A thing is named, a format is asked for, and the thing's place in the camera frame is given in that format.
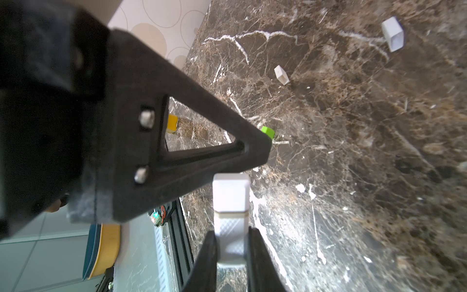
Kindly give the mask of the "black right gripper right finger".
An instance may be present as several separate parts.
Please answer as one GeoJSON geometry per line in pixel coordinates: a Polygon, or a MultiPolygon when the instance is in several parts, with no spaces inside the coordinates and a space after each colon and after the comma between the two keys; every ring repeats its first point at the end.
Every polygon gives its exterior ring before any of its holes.
{"type": "Polygon", "coordinates": [[[252,227],[247,238],[247,274],[250,292],[286,292],[260,231],[252,227]]]}

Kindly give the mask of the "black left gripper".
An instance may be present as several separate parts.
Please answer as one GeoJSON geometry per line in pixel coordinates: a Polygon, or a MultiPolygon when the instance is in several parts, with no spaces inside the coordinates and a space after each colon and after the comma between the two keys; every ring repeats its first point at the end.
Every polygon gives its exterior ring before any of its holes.
{"type": "Polygon", "coordinates": [[[1,2],[1,238],[79,178],[83,107],[103,97],[108,34],[64,1],[1,2]]]}

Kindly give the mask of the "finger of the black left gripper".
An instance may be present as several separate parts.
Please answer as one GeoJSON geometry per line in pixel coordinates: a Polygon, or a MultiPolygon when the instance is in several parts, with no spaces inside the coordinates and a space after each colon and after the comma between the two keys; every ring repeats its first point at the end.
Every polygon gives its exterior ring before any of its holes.
{"type": "Polygon", "coordinates": [[[125,223],[264,165],[271,139],[131,34],[109,31],[103,97],[83,107],[73,223],[125,223]],[[169,114],[179,118],[167,133],[169,114]]]}

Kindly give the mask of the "white usb drive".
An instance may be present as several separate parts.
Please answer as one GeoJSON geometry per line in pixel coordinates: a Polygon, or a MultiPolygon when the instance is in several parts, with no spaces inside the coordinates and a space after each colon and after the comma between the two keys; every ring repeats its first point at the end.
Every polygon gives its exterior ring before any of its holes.
{"type": "Polygon", "coordinates": [[[246,265],[246,238],[249,212],[214,212],[214,232],[220,268],[246,265]]]}

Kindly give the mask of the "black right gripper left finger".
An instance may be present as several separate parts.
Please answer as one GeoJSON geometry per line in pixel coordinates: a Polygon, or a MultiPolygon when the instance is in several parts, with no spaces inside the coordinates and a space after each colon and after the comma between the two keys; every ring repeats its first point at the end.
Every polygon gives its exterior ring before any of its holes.
{"type": "Polygon", "coordinates": [[[209,231],[182,292],[215,292],[217,261],[216,235],[209,231]]]}

